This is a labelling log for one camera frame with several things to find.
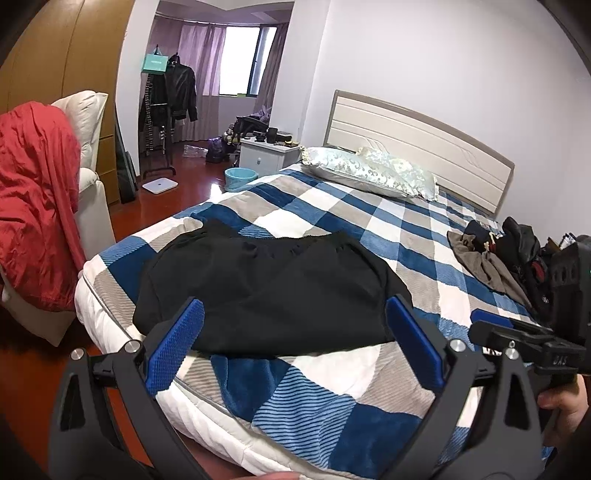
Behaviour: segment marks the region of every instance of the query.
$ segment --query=white headboard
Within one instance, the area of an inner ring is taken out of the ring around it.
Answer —
[[[477,207],[496,213],[514,165],[478,140],[404,107],[335,91],[325,145],[356,151],[374,147],[429,170],[438,184]]]

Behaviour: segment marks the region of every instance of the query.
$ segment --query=wooden wardrobe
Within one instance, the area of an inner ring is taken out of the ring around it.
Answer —
[[[119,202],[115,85],[134,0],[49,0],[0,67],[0,114],[30,100],[52,103],[81,90],[109,94],[96,171],[107,203]]]

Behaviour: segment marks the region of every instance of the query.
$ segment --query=metal screw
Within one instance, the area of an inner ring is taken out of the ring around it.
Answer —
[[[453,340],[450,340],[449,346],[454,352],[458,353],[463,352],[466,349],[466,344],[462,342],[459,338],[454,338]]]
[[[72,353],[70,354],[72,360],[80,360],[83,356],[84,350],[82,348],[76,348],[75,350],[72,350]]]
[[[127,353],[135,353],[140,349],[141,346],[142,344],[139,343],[137,340],[130,340],[125,344],[125,351]]]
[[[509,357],[510,360],[517,360],[519,358],[519,352],[514,348],[508,348],[505,350],[505,355]]]

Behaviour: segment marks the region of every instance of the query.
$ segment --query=plaid comforter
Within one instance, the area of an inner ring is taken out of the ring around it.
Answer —
[[[413,295],[415,312],[448,338],[470,344],[467,330],[476,308],[528,318],[521,305],[490,291],[455,259],[447,231],[461,232],[472,219],[497,228],[472,206],[449,194],[436,202],[385,199],[320,181],[293,166],[153,225],[86,264],[86,282],[129,336],[141,338],[132,316],[144,262],[210,218],[244,236],[345,231],[390,265]],[[350,478],[377,478],[434,398],[420,387],[395,342],[270,360],[206,358],[192,352],[176,381],[237,418],[253,435],[263,433],[271,445]],[[473,389],[441,461],[461,448],[477,395]]]

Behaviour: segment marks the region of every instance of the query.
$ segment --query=plastic bag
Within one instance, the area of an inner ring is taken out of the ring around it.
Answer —
[[[207,149],[201,147],[194,147],[193,145],[185,145],[183,157],[204,157],[207,154]]]

